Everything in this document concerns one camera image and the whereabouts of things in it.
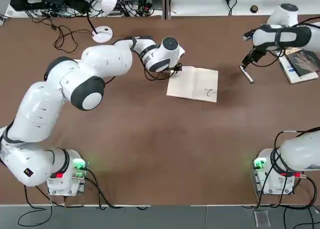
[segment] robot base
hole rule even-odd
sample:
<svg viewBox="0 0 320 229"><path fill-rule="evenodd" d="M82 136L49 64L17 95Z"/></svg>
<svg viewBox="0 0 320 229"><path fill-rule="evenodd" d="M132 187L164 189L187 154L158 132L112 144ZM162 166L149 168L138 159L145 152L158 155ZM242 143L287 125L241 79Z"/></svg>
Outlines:
<svg viewBox="0 0 320 229"><path fill-rule="evenodd" d="M77 193L84 193L81 190L84 189L84 177L87 171L82 170L81 174L83 175L79 176L77 174L79 170L77 170L76 161L82 161L82 165L84 165L84 167L87 167L87 163L82 160L80 154L75 150L66 151L70 157L67 170L61 178L49 178L46 181L48 186L48 193L50 195L71 197L76 196Z"/></svg>
<svg viewBox="0 0 320 229"><path fill-rule="evenodd" d="M262 150L259 153L258 157L253 161L252 170L256 193L257 195L260 194L265 183L263 194L281 195L285 185L283 194L290 195L295 183L294 176L288 177L286 181L285 176L278 174L274 169L272 169L266 180L267 174L272 167L270 161L270 154L272 151L273 149L271 148Z"/></svg>
<svg viewBox="0 0 320 229"><path fill-rule="evenodd" d="M112 29L106 25L98 26L95 30L98 34L93 31L92 38L96 43L107 43L114 35Z"/></svg>

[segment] marker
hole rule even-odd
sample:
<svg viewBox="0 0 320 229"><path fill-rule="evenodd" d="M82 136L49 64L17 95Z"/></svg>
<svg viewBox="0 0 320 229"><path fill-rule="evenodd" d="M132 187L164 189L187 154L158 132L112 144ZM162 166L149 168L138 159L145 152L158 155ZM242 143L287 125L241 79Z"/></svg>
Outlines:
<svg viewBox="0 0 320 229"><path fill-rule="evenodd" d="M249 82L252 84L254 83L254 80L252 79L252 77L248 74L248 72L244 69L244 67L241 65L239 66L240 70L242 71L242 73L245 75L245 77L249 80Z"/></svg>

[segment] brown table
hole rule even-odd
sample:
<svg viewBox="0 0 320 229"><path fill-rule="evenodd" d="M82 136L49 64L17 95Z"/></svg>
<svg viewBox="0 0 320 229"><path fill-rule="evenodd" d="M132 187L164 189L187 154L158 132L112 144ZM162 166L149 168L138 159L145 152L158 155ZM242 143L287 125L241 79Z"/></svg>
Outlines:
<svg viewBox="0 0 320 229"><path fill-rule="evenodd" d="M252 46L242 41L243 33L266 19L92 19L95 26L111 26L113 40L151 35L160 43L166 36L175 37L186 51L183 65L219 71L217 103L166 96L168 82L146 80L135 55L131 70L105 88L98 108L83 112L67 103L45 143L80 152L114 204L256 204L252 160L273 146L279 131L318 126L320 108L319 80L290 85L278 63L248 67L253 85L240 72L239 64ZM90 29L85 18L54 23L72 30ZM85 48L96 45L90 35L75 34L79 47L68 55L53 47L57 36L49 26L29 19L12 19L0 27L1 125L11 122L28 87L43 80L53 59L79 59ZM66 40L64 48L70 49L71 38ZM266 56L260 63L270 60ZM320 185L319 172L308 175ZM23 186L3 166L0 177L0 204L25 204ZM284 196L283 202L309 202L308 182L303 181L296 192ZM29 197L32 203L49 203L35 188L29 189ZM278 196L266 196L263 202L277 201ZM87 186L85 196L67 202L97 204L97 192Z"/></svg>

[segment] stack of books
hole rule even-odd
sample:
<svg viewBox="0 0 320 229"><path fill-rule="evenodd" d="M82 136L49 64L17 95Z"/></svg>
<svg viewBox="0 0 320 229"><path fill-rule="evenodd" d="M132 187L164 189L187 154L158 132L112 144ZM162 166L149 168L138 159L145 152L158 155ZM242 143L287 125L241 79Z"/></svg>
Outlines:
<svg viewBox="0 0 320 229"><path fill-rule="evenodd" d="M280 65L290 84L317 79L320 71L320 60L311 51L299 48L288 48L279 58Z"/></svg>

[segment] book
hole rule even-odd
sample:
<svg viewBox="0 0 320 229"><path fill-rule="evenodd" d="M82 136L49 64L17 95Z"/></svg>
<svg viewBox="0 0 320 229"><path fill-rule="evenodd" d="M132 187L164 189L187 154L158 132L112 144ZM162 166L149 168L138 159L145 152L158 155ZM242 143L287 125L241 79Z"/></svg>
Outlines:
<svg viewBox="0 0 320 229"><path fill-rule="evenodd" d="M205 102L217 102L218 71L183 66L182 71L170 77L167 96Z"/></svg>
<svg viewBox="0 0 320 229"><path fill-rule="evenodd" d="M314 52L290 48L285 56L299 77L320 71L320 60Z"/></svg>
<svg viewBox="0 0 320 229"><path fill-rule="evenodd" d="M301 83L309 80L314 80L319 77L316 72L312 72L300 77L285 56L279 57L279 62L290 84L296 84L296 83Z"/></svg>

